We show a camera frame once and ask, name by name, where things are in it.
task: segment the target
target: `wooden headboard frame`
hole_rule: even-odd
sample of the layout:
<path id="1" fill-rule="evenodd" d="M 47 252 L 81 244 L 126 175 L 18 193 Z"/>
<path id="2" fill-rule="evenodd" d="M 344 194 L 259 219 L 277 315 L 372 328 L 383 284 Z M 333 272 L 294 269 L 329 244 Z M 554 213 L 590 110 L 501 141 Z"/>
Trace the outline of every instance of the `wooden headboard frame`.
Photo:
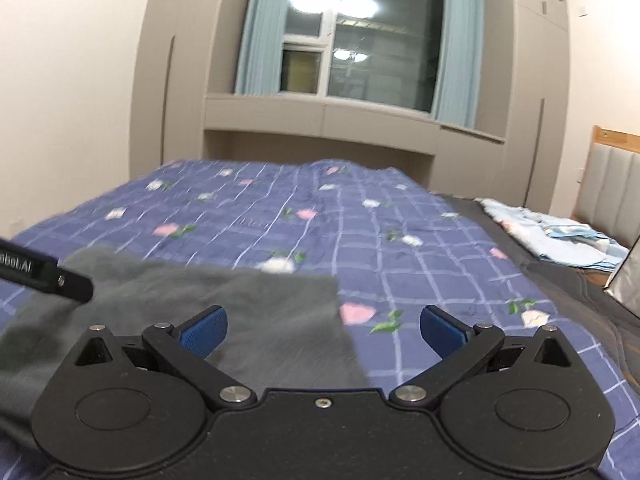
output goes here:
<path id="1" fill-rule="evenodd" d="M 600 126 L 594 126 L 591 134 L 591 146 L 589 147 L 589 156 L 587 157 L 587 163 L 584 165 L 585 170 L 589 165 L 589 158 L 593 151 L 594 144 L 604 144 L 606 146 L 613 146 L 614 148 L 620 148 L 621 150 L 627 150 L 628 152 L 640 153 L 640 136 L 633 134 L 626 134 L 625 132 L 617 132 L 615 130 L 605 130 Z M 580 200 L 580 193 L 582 193 L 582 186 L 578 192 L 578 200 Z M 575 213 L 571 215 L 573 220 L 578 222 L 585 222 Z"/>

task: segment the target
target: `bedding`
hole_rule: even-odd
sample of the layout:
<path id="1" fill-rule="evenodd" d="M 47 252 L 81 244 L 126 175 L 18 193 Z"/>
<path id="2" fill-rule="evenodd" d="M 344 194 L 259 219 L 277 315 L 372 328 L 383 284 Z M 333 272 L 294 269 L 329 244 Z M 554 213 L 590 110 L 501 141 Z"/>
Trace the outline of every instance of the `bedding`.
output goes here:
<path id="1" fill-rule="evenodd" d="M 483 229 L 393 168 L 331 160 L 176 162 L 15 241 L 59 258 L 107 246 L 183 265 L 337 276 L 358 360 L 386 392 L 438 361 L 418 329 L 425 304 L 513 335 L 533 334 L 536 327 L 523 314 L 539 312 L 538 319 L 564 331 L 614 410 L 616 434 L 602 473 L 640 478 L 640 402 L 599 341 L 560 316 Z M 4 322 L 28 294 L 0 283 Z M 33 465 L 3 444 L 7 480 L 27 478 Z"/>
<path id="2" fill-rule="evenodd" d="M 613 272 L 628 249 L 588 224 L 535 213 L 485 198 L 484 211 L 513 238 L 544 262 Z"/>
<path id="3" fill-rule="evenodd" d="M 640 395 L 640 318 L 604 293 L 584 270 L 540 262 L 487 216 L 478 202 L 452 196 L 444 199 L 484 229 L 513 264 L 554 302 L 562 316 L 591 332 Z"/>

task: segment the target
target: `cabinet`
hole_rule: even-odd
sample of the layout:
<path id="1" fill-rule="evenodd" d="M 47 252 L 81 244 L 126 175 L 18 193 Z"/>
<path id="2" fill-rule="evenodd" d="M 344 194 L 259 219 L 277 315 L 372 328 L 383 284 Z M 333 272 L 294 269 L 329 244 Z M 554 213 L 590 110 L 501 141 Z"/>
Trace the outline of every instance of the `cabinet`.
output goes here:
<path id="1" fill-rule="evenodd" d="M 494 196 L 548 212 L 569 91 L 566 0 L 514 0 L 511 104 Z"/>
<path id="2" fill-rule="evenodd" d="M 148 1 L 131 104 L 131 177 L 166 160 L 202 156 L 203 97 L 222 4 L 223 0 Z M 227 7 L 237 11 L 237 6 Z M 223 22 L 220 27 L 228 34 L 228 45 L 233 30 L 239 36 L 242 25 L 233 28 Z M 214 67 L 213 77 L 226 74 L 232 63 L 220 60 L 224 70 Z"/>

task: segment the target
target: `blue gripper pad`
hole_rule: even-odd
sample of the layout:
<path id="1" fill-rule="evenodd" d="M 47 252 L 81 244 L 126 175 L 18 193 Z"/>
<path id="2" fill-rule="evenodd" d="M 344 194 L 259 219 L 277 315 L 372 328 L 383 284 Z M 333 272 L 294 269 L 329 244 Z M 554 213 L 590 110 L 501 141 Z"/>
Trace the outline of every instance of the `blue gripper pad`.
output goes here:
<path id="1" fill-rule="evenodd" d="M 420 313 L 420 334 L 425 343 L 444 359 L 468 343 L 474 331 L 438 307 L 428 305 Z"/>
<path id="2" fill-rule="evenodd" d="M 225 309 L 213 306 L 178 327 L 178 342 L 180 346 L 204 359 L 225 340 L 227 328 Z"/>

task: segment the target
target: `blue plaid bedsheet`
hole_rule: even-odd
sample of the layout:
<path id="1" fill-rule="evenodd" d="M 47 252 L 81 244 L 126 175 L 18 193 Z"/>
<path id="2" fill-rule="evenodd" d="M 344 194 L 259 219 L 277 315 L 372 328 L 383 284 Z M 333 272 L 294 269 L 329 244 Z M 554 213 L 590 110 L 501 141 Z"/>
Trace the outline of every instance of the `blue plaid bedsheet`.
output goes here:
<path id="1" fill-rule="evenodd" d="M 333 274 L 344 303 L 356 312 L 375 309 L 348 330 L 373 385 L 386 392 L 439 360 L 418 330 L 425 304 L 469 325 L 490 321 L 513 335 L 535 331 L 524 327 L 521 310 L 544 311 L 614 410 L 616 433 L 601 472 L 640 479 L 640 402 L 600 343 L 559 317 L 481 228 L 393 168 L 373 171 L 340 160 L 302 166 L 175 162 L 41 222 L 15 241 L 60 259 L 100 245 L 183 265 Z M 28 294 L 0 282 L 0 326 Z M 371 333 L 380 323 L 395 330 Z M 2 480 L 32 478 L 37 468 L 7 438 L 0 439 L 0 459 Z"/>

